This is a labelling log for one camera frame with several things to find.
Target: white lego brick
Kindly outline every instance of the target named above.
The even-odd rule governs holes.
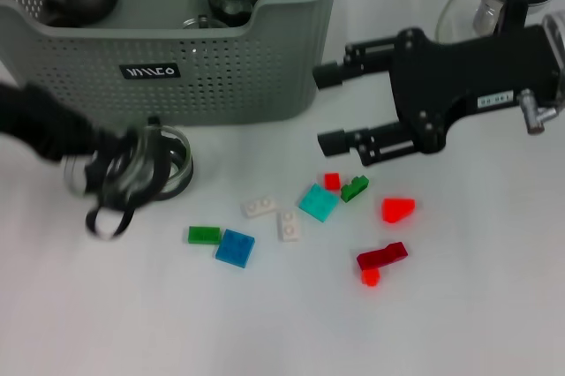
[[[252,219],[253,217],[273,213],[276,211],[277,206],[273,197],[267,195],[266,197],[256,199],[255,201],[244,203],[242,208],[247,218]]]
[[[281,211],[278,215],[278,221],[279,237],[283,242],[300,240],[301,230],[298,213],[294,211]]]

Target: perforated basket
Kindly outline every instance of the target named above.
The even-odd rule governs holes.
[[[98,124],[246,124],[313,101],[333,0],[259,0],[247,25],[182,30],[207,0],[119,0],[97,26],[37,21],[43,0],[0,0],[0,60]],[[177,79],[125,79],[124,64],[176,64]],[[164,72],[153,66],[152,71]]]

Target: toy building block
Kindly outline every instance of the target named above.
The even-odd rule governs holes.
[[[191,226],[188,229],[189,244],[219,245],[222,241],[220,228],[198,228]]]
[[[282,211],[278,215],[279,237],[283,242],[300,240],[300,222],[294,211]]]
[[[254,245],[254,237],[248,237],[233,230],[226,230],[215,258],[234,266],[245,268]]]
[[[326,191],[318,184],[314,184],[312,189],[300,201],[298,208],[323,223],[334,211],[338,202],[339,198],[333,193]]]
[[[406,248],[402,242],[390,244],[386,248],[378,251],[366,252],[357,257],[357,263],[363,270],[385,267],[408,257]]]
[[[276,211],[277,206],[275,200],[267,195],[266,197],[244,203],[242,208],[245,215],[252,219],[263,214],[273,213]]]
[[[386,198],[382,201],[382,220],[387,223],[398,223],[416,209],[416,201],[406,198]]]
[[[324,186],[328,191],[339,191],[342,189],[339,173],[326,173],[324,175]]]
[[[377,286],[380,280],[380,271],[378,268],[369,268],[361,272],[361,282],[371,288]]]
[[[365,176],[353,177],[350,184],[345,185],[342,188],[342,199],[345,202],[350,202],[352,199],[357,197],[362,191],[367,189],[369,186],[369,179]]]

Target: white tabletop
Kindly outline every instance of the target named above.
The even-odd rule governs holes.
[[[432,34],[446,1],[336,0],[326,56],[405,26]],[[563,375],[565,119],[537,138],[519,109],[465,119],[443,153],[370,169],[317,145],[319,132],[395,119],[380,75],[287,122],[186,129],[192,187],[138,211],[115,243],[87,236],[92,204],[60,168],[1,138],[0,374]],[[242,216],[266,193],[293,207],[330,170],[370,188],[326,223],[300,212],[302,241],[279,242],[273,214]],[[418,200],[392,228],[377,213],[391,194]],[[247,268],[183,243],[190,225],[255,237]],[[368,289],[357,254],[395,241],[410,257]]]

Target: translucent red block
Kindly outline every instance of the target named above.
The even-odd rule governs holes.
[[[371,288],[377,286],[380,280],[380,271],[378,268],[370,268],[361,272],[361,282]]]
[[[416,201],[406,198],[386,198],[382,201],[382,220],[387,223],[398,223],[416,209]]]

